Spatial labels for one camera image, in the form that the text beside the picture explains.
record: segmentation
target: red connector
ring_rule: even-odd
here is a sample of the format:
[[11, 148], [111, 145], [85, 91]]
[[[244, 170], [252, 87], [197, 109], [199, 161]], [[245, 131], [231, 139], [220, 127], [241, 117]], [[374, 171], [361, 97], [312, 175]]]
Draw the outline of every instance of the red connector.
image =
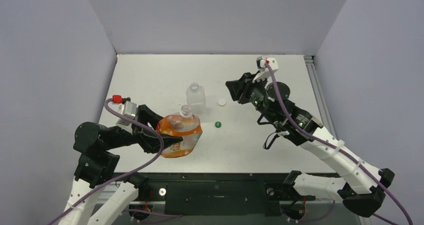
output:
[[112, 96], [112, 99], [113, 99], [113, 103], [114, 104], [122, 104], [123, 103], [123, 99], [122, 99], [122, 96], [121, 95], [113, 95]]

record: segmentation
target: gray wall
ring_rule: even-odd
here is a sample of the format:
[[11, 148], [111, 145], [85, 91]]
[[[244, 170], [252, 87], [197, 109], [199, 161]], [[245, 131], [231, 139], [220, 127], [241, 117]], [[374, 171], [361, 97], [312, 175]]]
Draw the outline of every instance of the gray wall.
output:
[[346, 0], [89, 0], [118, 53], [315, 54]]
[[[347, 0], [315, 57], [338, 137], [396, 173], [390, 190], [415, 224], [424, 224], [423, 3]], [[407, 224], [390, 198], [378, 214]]]
[[116, 55], [88, 0], [0, 0], [0, 218], [65, 207], [75, 128], [97, 121]]

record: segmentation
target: white cable clip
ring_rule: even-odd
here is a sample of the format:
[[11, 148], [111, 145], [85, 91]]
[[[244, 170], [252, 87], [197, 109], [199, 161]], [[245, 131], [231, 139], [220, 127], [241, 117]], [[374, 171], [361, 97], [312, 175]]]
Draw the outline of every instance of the white cable clip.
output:
[[346, 176], [346, 175], [350, 175], [350, 174], [353, 174], [358, 168], [359, 168], [359, 166], [362, 164], [362, 162], [364, 161], [364, 160], [362, 160], [360, 157], [358, 157], [358, 163], [353, 167], [353, 169], [352, 170], [350, 170], [349, 172], [347, 172], [346, 174], [338, 174], [340, 177], [344, 177], [344, 176]]
[[81, 208], [81, 207], [73, 206], [73, 204], [72, 204], [72, 203], [70, 203], [69, 201], [67, 201], [67, 205], [68, 205], [71, 209], [73, 209], [73, 210], [79, 210], [79, 211], [81, 211], [81, 210], [82, 210], [82, 208]]
[[331, 158], [333, 158], [338, 152], [339, 152], [339, 150], [342, 148], [342, 147], [344, 147], [345, 146], [345, 141], [343, 141], [343, 140], [339, 140], [338, 142], [337, 142], [337, 147], [336, 148], [334, 148], [334, 151], [332, 151], [332, 153], [330, 153], [330, 154], [328, 154], [328, 155], [326, 155], [326, 156], [323, 156], [323, 157], [321, 157], [321, 160], [322, 161], [325, 161], [325, 160], [327, 160], [327, 159], [331, 159]]

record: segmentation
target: white table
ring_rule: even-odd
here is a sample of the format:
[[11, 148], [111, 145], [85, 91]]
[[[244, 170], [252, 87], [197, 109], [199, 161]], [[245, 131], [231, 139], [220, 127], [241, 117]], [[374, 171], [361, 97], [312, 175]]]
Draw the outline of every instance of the white table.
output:
[[[204, 87], [208, 115], [201, 118], [203, 134], [193, 152], [185, 157], [160, 157], [146, 167], [152, 173], [334, 173], [311, 153], [279, 138], [270, 150], [262, 148], [274, 132], [271, 125], [259, 126], [260, 113], [251, 104], [240, 105], [230, 98], [226, 81], [257, 71], [260, 55], [119, 55], [107, 97], [131, 97], [161, 116], [178, 112], [186, 103], [186, 89], [192, 82]], [[316, 98], [302, 55], [275, 55], [279, 64], [276, 78], [291, 90], [290, 100], [320, 117]], [[218, 105], [224, 98], [226, 105]], [[103, 109], [100, 124], [111, 127], [117, 118]], [[215, 128], [215, 122], [222, 122]], [[111, 151], [120, 155], [116, 172], [127, 172], [149, 160], [136, 144]]]

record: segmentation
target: bottle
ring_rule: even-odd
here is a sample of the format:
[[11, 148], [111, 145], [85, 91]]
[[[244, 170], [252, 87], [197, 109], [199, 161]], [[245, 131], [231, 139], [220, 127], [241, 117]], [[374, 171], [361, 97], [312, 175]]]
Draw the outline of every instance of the bottle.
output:
[[160, 155], [164, 158], [179, 158], [190, 154], [203, 132], [200, 119], [193, 115], [189, 105], [183, 105], [178, 113], [162, 118], [156, 131], [183, 138], [181, 142], [163, 150]]
[[187, 104], [191, 107], [195, 115], [202, 114], [206, 110], [205, 89], [193, 82], [185, 91]]

